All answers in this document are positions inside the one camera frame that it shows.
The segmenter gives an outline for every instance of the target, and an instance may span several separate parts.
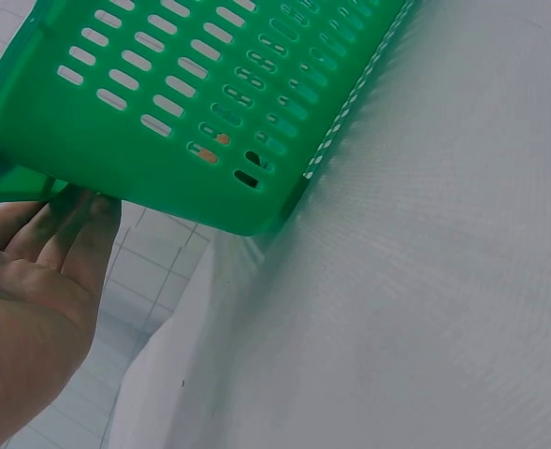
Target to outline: white fabric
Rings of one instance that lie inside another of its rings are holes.
[[[551,0],[423,0],[390,50],[283,232],[218,237],[111,447],[551,448]]]

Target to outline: green plastic basket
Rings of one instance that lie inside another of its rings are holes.
[[[0,201],[69,182],[265,231],[404,4],[38,1],[0,62]]]

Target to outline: grout line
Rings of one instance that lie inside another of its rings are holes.
[[[70,393],[73,393],[74,395],[76,395],[78,398],[88,402],[90,405],[94,406],[99,412],[102,412],[102,413],[106,413],[107,410],[103,409],[100,405],[92,402],[91,400],[89,400],[88,398],[86,398],[85,396],[82,396],[80,394],[80,392],[76,389],[74,389],[72,386],[70,386],[69,384],[67,384],[67,386],[65,387],[66,390],[69,390]]]
[[[129,288],[127,285],[123,285],[121,282],[117,282],[117,281],[115,281],[114,279],[111,279],[110,281],[113,282],[113,283],[116,283],[117,285],[119,285],[120,287],[124,288],[124,289],[127,290],[128,292],[134,293],[134,294],[136,294],[137,296],[142,297],[142,298],[146,299],[148,302],[151,302],[151,303],[152,303],[152,299],[150,299],[149,297],[145,297],[145,296],[142,295],[141,293],[138,293],[136,290],[132,290],[132,289]],[[115,319],[121,321],[122,323],[126,323],[126,322],[125,322],[124,320],[122,320],[121,318],[119,318],[119,317],[117,317],[117,316],[115,316],[115,315],[112,315],[111,313],[110,313],[110,315],[111,315],[113,318],[115,318]],[[138,329],[137,327],[135,327],[134,325],[132,325],[132,324],[130,324],[130,323],[126,323],[126,324],[127,324],[127,325],[130,325],[130,326],[133,327],[134,329]]]
[[[146,210],[148,210],[148,208],[144,208],[144,210],[140,214],[140,218],[138,218],[138,221],[136,222],[136,225],[134,227],[140,226],[140,223],[142,222],[142,218],[144,218],[144,215],[146,215]]]
[[[54,442],[53,440],[51,440],[49,437],[47,437],[44,433],[42,432],[39,432],[37,431],[35,428],[33,428],[32,426],[27,426],[30,430],[34,431],[35,433],[37,433],[38,435],[40,435],[42,438],[44,438],[47,442],[50,442],[51,444],[57,446],[58,449],[62,449],[61,446],[59,444],[57,444],[56,442]]]
[[[25,19],[26,17],[28,17],[30,15],[30,13],[28,12],[25,16],[20,16],[19,14],[13,12],[13,11],[9,11],[8,9],[5,9],[4,7],[0,7],[0,10],[1,11],[5,11],[5,12],[8,12],[9,14],[11,14],[12,16],[15,16],[17,17],[18,19]]]
[[[69,421],[71,421],[73,424],[76,424],[78,426],[80,426],[81,428],[85,429],[85,430],[88,430],[90,433],[92,433],[93,435],[95,435],[96,437],[98,438],[103,438],[101,435],[98,435],[96,432],[94,432],[92,429],[90,428],[87,428],[85,425],[83,425],[81,422],[79,421],[76,421],[71,415],[65,413],[63,410],[57,408],[56,406],[54,405],[50,405],[49,408],[52,408],[54,409],[56,412],[62,414],[65,418],[67,418]]]
[[[162,269],[169,269],[168,267],[164,266],[164,265],[161,265],[159,264],[158,262],[154,262],[153,260],[149,259],[147,256],[145,255],[142,255],[142,254],[139,254],[139,253],[136,253],[135,251],[132,251],[130,250],[129,248],[127,248],[126,246],[123,246],[123,249],[128,251],[129,253],[131,254],[135,254],[137,255],[138,257],[146,260],[147,262],[150,262],[151,264],[155,265],[156,267],[160,267]]]

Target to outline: hand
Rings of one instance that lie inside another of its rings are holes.
[[[88,354],[120,215],[118,201],[73,187],[0,208],[0,444]]]

